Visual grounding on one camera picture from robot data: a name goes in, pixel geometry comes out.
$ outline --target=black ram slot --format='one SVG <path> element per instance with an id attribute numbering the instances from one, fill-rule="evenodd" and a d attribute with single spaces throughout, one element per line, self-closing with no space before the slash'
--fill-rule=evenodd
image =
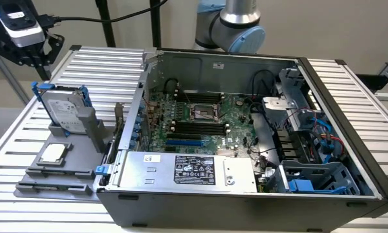
<path id="1" fill-rule="evenodd" d="M 220 100 L 220 94 L 178 93 L 176 98 L 177 102 L 184 103 L 218 103 Z"/>
<path id="2" fill-rule="evenodd" d="M 194 135 L 194 134 L 169 133 L 169 134 L 166 134 L 166 138 L 169 138 L 169 139 L 201 140 L 201 136 L 200 135 Z"/>
<path id="3" fill-rule="evenodd" d="M 224 124 L 177 122 L 174 133 L 225 135 Z"/>

